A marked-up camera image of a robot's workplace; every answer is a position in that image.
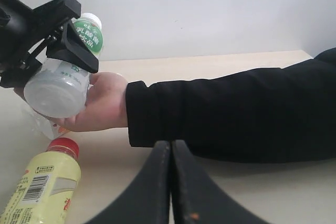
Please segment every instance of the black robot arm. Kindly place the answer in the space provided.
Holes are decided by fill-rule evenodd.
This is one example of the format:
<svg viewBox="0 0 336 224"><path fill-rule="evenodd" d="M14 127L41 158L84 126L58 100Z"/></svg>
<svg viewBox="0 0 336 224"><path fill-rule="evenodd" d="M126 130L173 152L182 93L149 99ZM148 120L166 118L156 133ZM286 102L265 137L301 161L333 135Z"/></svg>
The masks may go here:
<svg viewBox="0 0 336 224"><path fill-rule="evenodd" d="M52 0L35 9L19 0L0 0L0 86L24 87L41 68L36 56L46 47L47 58L98 72L98 59L80 39L71 21L79 18L80 13L77 0Z"/></svg>

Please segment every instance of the beige table surface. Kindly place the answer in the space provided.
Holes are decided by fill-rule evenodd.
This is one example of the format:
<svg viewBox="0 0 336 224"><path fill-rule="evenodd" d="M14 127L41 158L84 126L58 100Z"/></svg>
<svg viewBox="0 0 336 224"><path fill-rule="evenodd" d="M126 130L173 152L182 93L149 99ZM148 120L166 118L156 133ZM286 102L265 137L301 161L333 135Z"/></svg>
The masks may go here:
<svg viewBox="0 0 336 224"><path fill-rule="evenodd" d="M303 51L211 57L102 62L129 81L216 78L258 67L285 67L311 58ZM48 140L34 132L22 115L22 101L0 89L0 208L25 166L43 152ZM126 129L69 133L80 145L82 180L75 192L67 224L84 223L127 187L150 149L131 148ZM220 187L240 204L276 224L336 223L336 162L286 165L233 164L198 158Z"/></svg>

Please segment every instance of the hand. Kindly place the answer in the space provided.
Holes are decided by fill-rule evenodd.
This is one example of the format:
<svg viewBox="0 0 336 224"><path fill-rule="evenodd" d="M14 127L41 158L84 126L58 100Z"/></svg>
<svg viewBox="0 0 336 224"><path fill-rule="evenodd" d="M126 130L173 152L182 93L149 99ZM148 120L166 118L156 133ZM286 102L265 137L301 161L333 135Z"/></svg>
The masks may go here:
<svg viewBox="0 0 336 224"><path fill-rule="evenodd" d="M74 132L101 131L127 127L125 91L127 81L116 73L92 74L86 108L78 115L66 119L47 118ZM23 89L15 89L23 99Z"/></svg>

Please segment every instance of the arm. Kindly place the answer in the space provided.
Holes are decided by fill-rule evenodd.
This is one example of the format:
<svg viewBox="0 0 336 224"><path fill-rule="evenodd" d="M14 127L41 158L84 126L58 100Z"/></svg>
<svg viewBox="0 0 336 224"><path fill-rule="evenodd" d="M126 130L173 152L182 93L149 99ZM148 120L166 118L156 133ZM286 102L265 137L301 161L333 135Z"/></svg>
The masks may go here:
<svg viewBox="0 0 336 224"><path fill-rule="evenodd" d="M284 69L126 90L132 146L183 139L195 154L242 162L335 157L335 101L336 49Z"/></svg>

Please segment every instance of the barcode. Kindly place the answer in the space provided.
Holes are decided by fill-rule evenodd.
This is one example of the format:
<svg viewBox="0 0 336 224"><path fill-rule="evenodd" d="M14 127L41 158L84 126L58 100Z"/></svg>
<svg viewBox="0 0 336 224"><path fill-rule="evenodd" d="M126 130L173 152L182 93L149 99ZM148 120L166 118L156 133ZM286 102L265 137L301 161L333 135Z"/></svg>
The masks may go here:
<svg viewBox="0 0 336 224"><path fill-rule="evenodd" d="M25 196L22 199L22 202L25 201L38 202L48 182L48 179L49 175L34 177Z"/></svg>

